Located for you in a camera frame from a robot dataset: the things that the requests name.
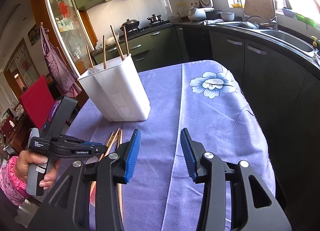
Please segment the red chair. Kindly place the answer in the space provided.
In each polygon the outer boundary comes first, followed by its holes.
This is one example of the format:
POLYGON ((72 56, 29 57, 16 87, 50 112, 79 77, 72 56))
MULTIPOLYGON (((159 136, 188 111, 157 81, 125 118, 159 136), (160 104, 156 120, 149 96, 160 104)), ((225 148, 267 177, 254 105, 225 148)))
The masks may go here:
POLYGON ((37 81, 20 96, 20 103, 32 123, 38 129, 43 128, 55 103, 44 75, 41 75, 37 81))

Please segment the purple floral tablecloth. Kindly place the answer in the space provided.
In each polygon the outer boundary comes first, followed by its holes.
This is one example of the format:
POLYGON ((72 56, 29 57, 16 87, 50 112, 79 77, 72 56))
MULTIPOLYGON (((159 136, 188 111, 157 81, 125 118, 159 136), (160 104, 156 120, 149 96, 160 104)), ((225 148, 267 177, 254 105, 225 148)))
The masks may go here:
POLYGON ((143 122, 109 122, 88 100, 67 134, 105 143, 123 130, 140 130, 133 177, 122 188, 125 230, 195 230, 203 185, 189 177, 180 143, 182 129, 207 151, 230 163, 246 160, 275 192, 266 138, 232 73, 213 60, 140 73, 151 104, 143 122))

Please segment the purple checked apron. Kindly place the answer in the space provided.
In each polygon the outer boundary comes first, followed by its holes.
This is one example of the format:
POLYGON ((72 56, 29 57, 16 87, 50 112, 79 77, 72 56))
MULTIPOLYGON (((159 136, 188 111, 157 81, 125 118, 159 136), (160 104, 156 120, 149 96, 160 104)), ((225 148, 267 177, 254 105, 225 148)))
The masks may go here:
POLYGON ((49 29, 43 27, 40 23, 40 37, 42 53, 44 55, 48 70, 52 79, 62 96, 76 98, 82 89, 75 82, 74 74, 68 69, 61 52, 55 47, 48 37, 49 29))

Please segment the white plastic utensil holder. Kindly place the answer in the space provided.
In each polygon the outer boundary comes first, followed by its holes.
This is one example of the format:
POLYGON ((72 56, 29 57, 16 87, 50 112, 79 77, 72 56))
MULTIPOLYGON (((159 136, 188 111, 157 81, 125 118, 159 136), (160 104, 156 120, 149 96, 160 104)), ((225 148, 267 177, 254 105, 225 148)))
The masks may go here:
POLYGON ((110 122, 147 120, 151 106, 131 55, 89 68, 79 78, 89 98, 110 122))

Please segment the green lower cabinets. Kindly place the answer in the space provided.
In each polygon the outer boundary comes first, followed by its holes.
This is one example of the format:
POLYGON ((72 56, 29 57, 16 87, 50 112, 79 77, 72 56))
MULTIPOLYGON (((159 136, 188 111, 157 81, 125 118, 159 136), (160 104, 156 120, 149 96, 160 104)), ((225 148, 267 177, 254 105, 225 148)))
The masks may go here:
POLYGON ((138 72, 189 61, 183 28, 173 24, 140 30, 128 44, 138 72))

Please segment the gas stove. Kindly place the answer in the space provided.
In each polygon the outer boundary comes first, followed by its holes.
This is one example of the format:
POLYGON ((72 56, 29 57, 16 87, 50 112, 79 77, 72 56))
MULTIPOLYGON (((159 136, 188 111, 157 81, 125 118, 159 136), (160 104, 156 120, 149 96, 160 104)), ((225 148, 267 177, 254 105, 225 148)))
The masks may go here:
POLYGON ((156 22, 154 24, 149 24, 148 26, 142 27, 142 28, 135 28, 127 32, 127 35, 135 35, 138 33, 142 32, 149 32, 153 29, 162 29, 162 28, 167 28, 171 26, 172 23, 170 21, 161 21, 161 22, 156 22))

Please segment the black wok with lid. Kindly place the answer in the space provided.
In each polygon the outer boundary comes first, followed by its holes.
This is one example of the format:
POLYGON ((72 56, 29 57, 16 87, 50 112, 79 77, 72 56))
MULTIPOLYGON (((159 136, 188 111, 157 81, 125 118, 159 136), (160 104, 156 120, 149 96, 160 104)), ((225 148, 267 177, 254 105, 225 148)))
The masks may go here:
POLYGON ((139 27, 139 20, 136 20, 136 19, 127 19, 120 27, 120 30, 121 31, 124 31, 126 30, 127 32, 128 31, 132 31, 134 29, 137 29, 139 27))

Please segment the small steel pot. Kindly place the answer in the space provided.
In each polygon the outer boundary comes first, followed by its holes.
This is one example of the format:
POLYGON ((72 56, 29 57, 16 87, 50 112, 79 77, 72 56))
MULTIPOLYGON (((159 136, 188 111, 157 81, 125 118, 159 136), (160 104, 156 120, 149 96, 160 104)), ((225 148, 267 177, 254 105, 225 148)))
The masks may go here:
POLYGON ((151 17, 147 17, 147 20, 150 22, 150 24, 154 24, 157 22, 161 22, 162 18, 160 14, 159 15, 153 14, 151 17))

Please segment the black inner pot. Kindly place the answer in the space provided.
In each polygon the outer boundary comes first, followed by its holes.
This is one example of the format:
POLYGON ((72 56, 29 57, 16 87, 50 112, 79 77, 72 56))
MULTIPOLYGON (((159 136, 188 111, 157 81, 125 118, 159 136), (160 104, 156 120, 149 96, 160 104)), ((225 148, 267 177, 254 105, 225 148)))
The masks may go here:
POLYGON ((206 10, 205 14, 206 14, 206 19, 207 20, 216 20, 216 19, 221 19, 221 13, 222 11, 219 10, 206 10))

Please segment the white ceramic bowl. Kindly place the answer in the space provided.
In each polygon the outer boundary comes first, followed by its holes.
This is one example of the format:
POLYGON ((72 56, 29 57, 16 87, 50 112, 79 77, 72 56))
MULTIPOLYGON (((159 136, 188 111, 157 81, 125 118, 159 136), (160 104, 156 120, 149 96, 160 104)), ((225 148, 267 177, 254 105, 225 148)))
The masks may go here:
POLYGON ((221 19, 225 22, 234 21, 235 14, 229 12, 220 13, 221 19))

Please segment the white rice cooker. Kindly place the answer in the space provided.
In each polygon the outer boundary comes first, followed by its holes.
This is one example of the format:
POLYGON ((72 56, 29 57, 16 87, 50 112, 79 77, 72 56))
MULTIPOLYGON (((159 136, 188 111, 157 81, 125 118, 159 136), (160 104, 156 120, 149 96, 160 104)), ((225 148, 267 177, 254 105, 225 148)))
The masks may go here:
POLYGON ((212 0, 199 0, 199 7, 191 7, 188 11, 188 19, 190 21, 201 21, 206 19, 206 12, 213 11, 212 0))

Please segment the steel sink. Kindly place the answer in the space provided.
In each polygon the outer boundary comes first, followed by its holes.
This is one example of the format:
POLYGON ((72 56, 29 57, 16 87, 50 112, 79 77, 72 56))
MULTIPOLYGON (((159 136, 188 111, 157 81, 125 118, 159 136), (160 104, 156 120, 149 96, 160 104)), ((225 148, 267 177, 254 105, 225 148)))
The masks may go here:
POLYGON ((254 30, 257 33, 262 33, 268 37, 275 38, 280 42, 284 42, 285 44, 299 50, 300 52, 307 54, 310 57, 314 57, 315 54, 319 55, 319 48, 318 48, 317 41, 315 41, 316 46, 314 47, 312 44, 309 44, 306 41, 299 39, 298 37, 295 37, 294 35, 291 35, 283 31, 277 31, 275 29, 267 27, 268 23, 264 25, 264 24, 251 23, 249 21, 247 22, 233 21, 233 22, 219 22, 217 24, 222 26, 231 26, 231 27, 254 30))

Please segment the wooden cutting board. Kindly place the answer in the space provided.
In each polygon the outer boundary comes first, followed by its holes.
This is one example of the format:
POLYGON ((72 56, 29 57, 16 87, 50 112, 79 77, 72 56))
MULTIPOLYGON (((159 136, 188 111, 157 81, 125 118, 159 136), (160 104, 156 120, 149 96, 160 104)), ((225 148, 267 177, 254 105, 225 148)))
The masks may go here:
POLYGON ((249 21, 257 22, 263 22, 263 19, 255 17, 256 15, 262 16, 267 21, 275 16, 271 0, 245 0, 244 13, 246 20, 252 17, 249 21))

